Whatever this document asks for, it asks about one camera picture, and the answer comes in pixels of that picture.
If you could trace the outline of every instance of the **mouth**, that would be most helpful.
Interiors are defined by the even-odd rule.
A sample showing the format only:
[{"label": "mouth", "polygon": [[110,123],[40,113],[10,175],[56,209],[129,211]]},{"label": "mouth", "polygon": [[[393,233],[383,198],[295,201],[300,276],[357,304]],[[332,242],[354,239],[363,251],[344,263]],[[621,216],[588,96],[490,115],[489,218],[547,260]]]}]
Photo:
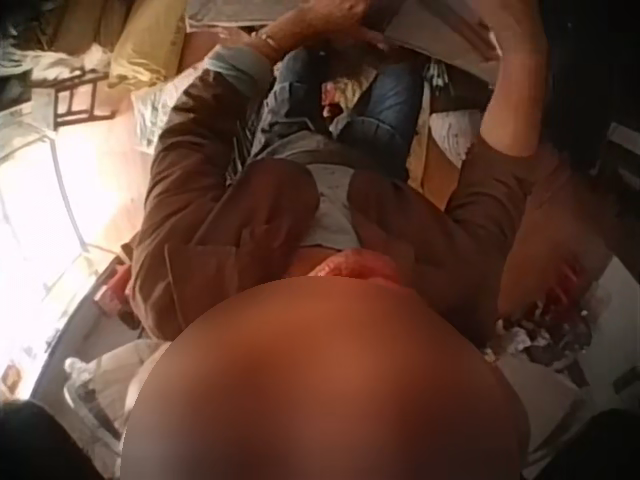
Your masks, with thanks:
[{"label": "mouth", "polygon": [[389,257],[370,250],[356,249],[329,257],[309,274],[310,277],[346,277],[366,280],[392,288],[405,288],[398,267]]}]

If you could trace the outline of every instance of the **person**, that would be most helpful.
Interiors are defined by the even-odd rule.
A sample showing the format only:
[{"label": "person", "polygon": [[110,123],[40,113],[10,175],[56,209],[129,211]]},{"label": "person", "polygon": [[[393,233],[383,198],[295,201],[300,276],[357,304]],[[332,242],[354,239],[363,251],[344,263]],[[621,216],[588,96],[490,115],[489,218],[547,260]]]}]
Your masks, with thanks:
[{"label": "person", "polygon": [[[326,58],[367,0],[314,0],[219,47],[162,133],[132,302],[173,341],[133,408],[122,478],[519,478],[526,412],[480,353],[533,180],[546,83],[534,0],[477,0],[502,50],[445,212],[404,167],[422,79],[382,69],[342,125]],[[237,123],[283,61],[253,158]]]},{"label": "person", "polygon": [[47,410],[17,401],[0,405],[0,478],[104,480]]}]

